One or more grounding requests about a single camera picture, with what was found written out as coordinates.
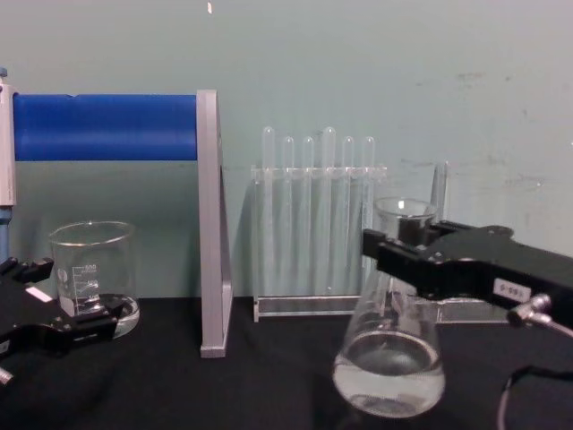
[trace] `blue bar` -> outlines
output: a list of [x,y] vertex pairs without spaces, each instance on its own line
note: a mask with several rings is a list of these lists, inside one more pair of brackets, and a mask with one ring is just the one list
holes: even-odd
[[16,95],[17,161],[196,160],[194,95]]

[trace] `water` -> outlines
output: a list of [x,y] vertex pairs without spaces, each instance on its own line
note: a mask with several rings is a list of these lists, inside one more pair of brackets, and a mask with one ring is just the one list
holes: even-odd
[[115,328],[114,338],[116,339],[133,330],[140,320],[140,307],[135,299],[120,294],[98,294],[78,299],[60,297],[60,304],[69,315],[91,314],[104,310],[106,305],[112,304],[117,299],[124,302],[124,308]]
[[334,383],[355,408],[406,418],[440,400],[445,378],[438,352],[428,343],[397,331],[372,331],[338,354]]

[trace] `black table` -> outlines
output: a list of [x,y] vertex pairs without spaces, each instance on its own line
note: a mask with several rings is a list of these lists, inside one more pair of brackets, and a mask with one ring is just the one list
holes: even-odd
[[[254,323],[251,308],[236,299],[223,359],[199,357],[197,299],[142,300],[132,333],[64,358],[9,357],[18,380],[0,392],[0,429],[494,429],[512,370],[573,369],[573,340],[548,331],[441,326],[443,399],[415,419],[380,420],[348,407],[331,380],[347,318]],[[508,417],[510,429],[573,428],[573,384],[524,380]]]

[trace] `light blue wall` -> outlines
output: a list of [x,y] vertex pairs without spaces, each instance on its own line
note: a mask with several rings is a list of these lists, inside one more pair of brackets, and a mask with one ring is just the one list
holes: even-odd
[[[450,218],[573,254],[571,2],[211,3],[212,14],[206,0],[6,1],[0,63],[25,93],[217,89],[237,268],[265,125],[373,135],[405,194],[425,194],[428,164],[446,159]],[[68,220],[130,220],[141,294],[196,292],[193,163],[21,164],[18,181],[18,256],[47,253],[47,232]]]

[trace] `conical flask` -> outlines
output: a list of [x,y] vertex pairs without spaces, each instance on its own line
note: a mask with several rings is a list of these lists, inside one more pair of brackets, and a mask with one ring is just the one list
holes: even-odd
[[[427,202],[383,198],[375,227],[409,245],[425,243],[436,208]],[[406,418],[432,408],[445,378],[435,329],[435,306],[415,288],[372,270],[334,364],[334,383],[355,408]]]

